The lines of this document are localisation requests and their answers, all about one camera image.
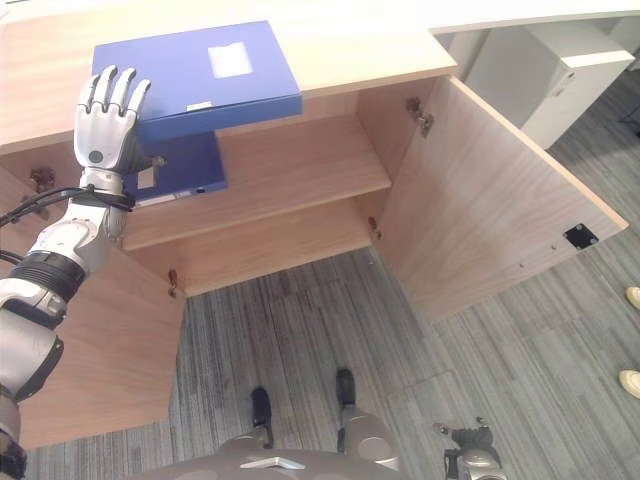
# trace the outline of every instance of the black cable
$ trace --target black cable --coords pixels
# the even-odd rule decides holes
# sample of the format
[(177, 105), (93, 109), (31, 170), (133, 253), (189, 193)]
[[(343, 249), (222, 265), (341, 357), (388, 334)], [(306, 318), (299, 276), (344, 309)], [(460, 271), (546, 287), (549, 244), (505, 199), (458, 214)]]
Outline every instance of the black cable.
[(33, 197), (29, 197), (24, 202), (22, 202), (18, 207), (14, 208), (10, 212), (7, 212), (5, 215), (2, 215), (2, 217), (0, 217), (0, 226), (5, 225), (5, 223), (2, 223), (2, 222), (6, 218), (11, 218), (16, 214), (20, 213), (22, 210), (25, 210), (26, 208), (30, 207), (31, 205), (36, 205), (40, 200), (44, 200), (47, 197), (51, 197), (52, 195), (56, 195), (59, 193), (61, 194), (69, 191), (77, 192), (82, 190), (83, 189), (80, 187), (60, 187), (60, 188), (54, 188), (53, 190), (47, 190), (46, 192), (39, 193), (38, 195), (34, 195)]
[[(86, 188), (80, 187), (60, 187), (54, 188), (53, 190), (47, 190), (46, 192), (39, 193), (38, 195), (34, 195), (33, 197), (28, 198), (24, 202), (22, 202), (18, 207), (14, 208), (10, 212), (0, 216), (0, 228), (4, 227), (9, 223), (16, 223), (20, 217), (28, 215), (29, 213), (40, 210), (41, 208), (47, 207), (54, 203), (61, 202), (63, 200), (68, 200), (73, 198), (81, 193), (90, 193), (93, 194), (93, 185), (87, 185)], [(57, 197), (46, 200), (48, 197), (58, 195)]]
[(63, 200), (68, 200), (70, 198), (73, 197), (77, 197), (80, 194), (85, 193), (85, 190), (80, 189), (79, 191), (75, 191), (75, 192), (71, 192), (68, 195), (61, 195), (58, 198), (52, 198), (50, 200), (43, 200), (41, 202), (38, 202), (34, 205), (30, 205), (27, 206), (26, 208), (23, 208), (22, 210), (20, 210), (18, 213), (15, 213), (11, 216), (9, 216), (9, 214), (5, 215), (7, 217), (7, 219), (4, 219), (5, 216), (3, 216), (3, 218), (0, 220), (0, 227), (5, 226), (8, 223), (16, 223), (18, 221), (18, 219), (20, 219), (21, 217), (24, 217), (25, 215), (28, 215), (30, 213), (36, 212), (38, 210), (40, 210), (41, 208), (44, 207), (48, 207), (49, 205), (53, 205), (54, 203), (58, 203), (61, 202)]
[(8, 250), (0, 250), (0, 260), (17, 265), (24, 260), (24, 257), (17, 253), (9, 252)]
[(104, 195), (98, 192), (95, 192), (95, 187), (92, 184), (87, 185), (84, 188), (81, 187), (61, 187), (54, 188), (53, 190), (48, 190), (46, 192), (39, 193), (31, 198), (28, 198), (24, 202), (22, 202), (18, 207), (14, 208), (8, 213), (0, 216), (0, 228), (4, 227), (9, 223), (17, 223), (21, 217), (28, 215), (30, 213), (36, 212), (44, 207), (49, 205), (53, 205), (54, 203), (61, 202), (63, 200), (69, 200), (70, 198), (74, 198), (80, 195), (90, 195), (95, 198), (96, 201), (101, 204), (108, 205), (111, 207), (118, 208), (120, 210), (131, 211), (133, 206), (133, 200), (130, 195), (125, 194), (124, 196), (115, 196), (116, 199), (105, 198), (112, 197), (112, 195)]

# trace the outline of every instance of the wooden shelf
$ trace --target wooden shelf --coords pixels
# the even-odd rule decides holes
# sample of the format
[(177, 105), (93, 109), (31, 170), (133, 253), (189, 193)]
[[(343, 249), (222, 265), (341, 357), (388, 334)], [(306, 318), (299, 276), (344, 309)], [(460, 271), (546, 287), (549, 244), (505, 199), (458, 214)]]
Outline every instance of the wooden shelf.
[(130, 253), (188, 296), (371, 244), (353, 199), (320, 205)]
[(387, 188), (355, 115), (220, 138), (229, 187), (135, 210), (125, 250)]

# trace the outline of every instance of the robotic arm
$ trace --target robotic arm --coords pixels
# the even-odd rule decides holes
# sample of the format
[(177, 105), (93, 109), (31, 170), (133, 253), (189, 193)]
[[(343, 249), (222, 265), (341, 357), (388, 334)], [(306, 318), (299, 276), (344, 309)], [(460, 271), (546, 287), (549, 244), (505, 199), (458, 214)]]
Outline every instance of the robotic arm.
[[(35, 394), (60, 360), (63, 342), (55, 328), (84, 280), (105, 263), (124, 229), (134, 200), (122, 178), (151, 165), (134, 125), (151, 83), (142, 80), (126, 103), (135, 70), (116, 76), (107, 67), (83, 87), (75, 113), (74, 151), (83, 167), (80, 188), (65, 215), (44, 229), (24, 260), (0, 279), (0, 480), (22, 478), (18, 403)], [(19, 211), (0, 217), (0, 227)]]

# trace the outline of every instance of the shoe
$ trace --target shoe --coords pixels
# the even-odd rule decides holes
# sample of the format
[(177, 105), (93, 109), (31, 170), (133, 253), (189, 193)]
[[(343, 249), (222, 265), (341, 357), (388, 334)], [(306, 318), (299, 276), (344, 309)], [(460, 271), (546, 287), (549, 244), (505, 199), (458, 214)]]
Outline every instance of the shoe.
[(356, 404), (356, 381), (348, 368), (336, 373), (336, 396), (342, 408)]
[(629, 303), (640, 310), (640, 287), (627, 288), (627, 300)]
[(271, 425), (271, 402), (269, 394), (262, 387), (256, 387), (251, 392), (251, 406), (253, 410), (253, 426), (267, 427)]
[(640, 372), (622, 370), (618, 375), (620, 385), (634, 397), (640, 399)]

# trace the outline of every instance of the beige shoe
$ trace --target beige shoe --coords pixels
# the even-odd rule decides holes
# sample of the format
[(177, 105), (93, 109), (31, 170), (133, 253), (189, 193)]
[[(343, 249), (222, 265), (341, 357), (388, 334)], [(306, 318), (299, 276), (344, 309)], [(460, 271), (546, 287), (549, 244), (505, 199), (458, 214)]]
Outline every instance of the beige shoe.
[(640, 398), (640, 372), (622, 370), (618, 375), (620, 385), (636, 398)]
[(627, 288), (627, 300), (629, 303), (640, 310), (640, 287)]

